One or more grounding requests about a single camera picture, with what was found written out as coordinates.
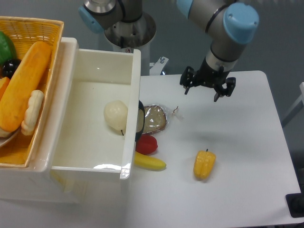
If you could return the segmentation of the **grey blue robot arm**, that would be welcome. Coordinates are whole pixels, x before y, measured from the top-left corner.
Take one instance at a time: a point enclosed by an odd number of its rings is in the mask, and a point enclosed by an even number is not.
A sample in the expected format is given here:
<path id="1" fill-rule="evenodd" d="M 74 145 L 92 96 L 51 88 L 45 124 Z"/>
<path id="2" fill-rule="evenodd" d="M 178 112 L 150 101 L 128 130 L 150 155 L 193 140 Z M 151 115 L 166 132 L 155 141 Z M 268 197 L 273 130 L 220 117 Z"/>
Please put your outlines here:
<path id="1" fill-rule="evenodd" d="M 212 37 L 210 50 L 198 70 L 187 67 L 180 85 L 185 90 L 205 86 L 215 90 L 214 100 L 231 96 L 236 79 L 229 77 L 259 25 L 256 10 L 236 0 L 179 0 L 180 12 Z M 120 50 L 148 45 L 156 34 L 154 19 L 140 0 L 86 0 L 78 13 L 94 33 L 103 33 Z"/>

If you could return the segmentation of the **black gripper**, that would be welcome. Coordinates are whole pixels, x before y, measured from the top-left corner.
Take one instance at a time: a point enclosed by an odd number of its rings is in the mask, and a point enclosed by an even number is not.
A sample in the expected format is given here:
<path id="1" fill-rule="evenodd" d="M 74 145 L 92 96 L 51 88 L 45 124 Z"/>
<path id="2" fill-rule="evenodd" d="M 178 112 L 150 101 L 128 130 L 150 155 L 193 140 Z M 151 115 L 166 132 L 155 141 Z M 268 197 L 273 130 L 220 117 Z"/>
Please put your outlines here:
<path id="1" fill-rule="evenodd" d="M 180 77 L 180 85 L 185 89 L 184 94 L 187 95 L 190 88 L 195 86 L 205 86 L 214 88 L 216 94 L 214 95 L 214 102 L 220 97 L 230 97 L 236 86 L 236 78 L 227 78 L 229 71 L 224 71 L 224 67 L 220 66 L 214 69 L 209 66 L 206 58 L 204 58 L 198 71 L 192 67 L 187 66 Z"/>

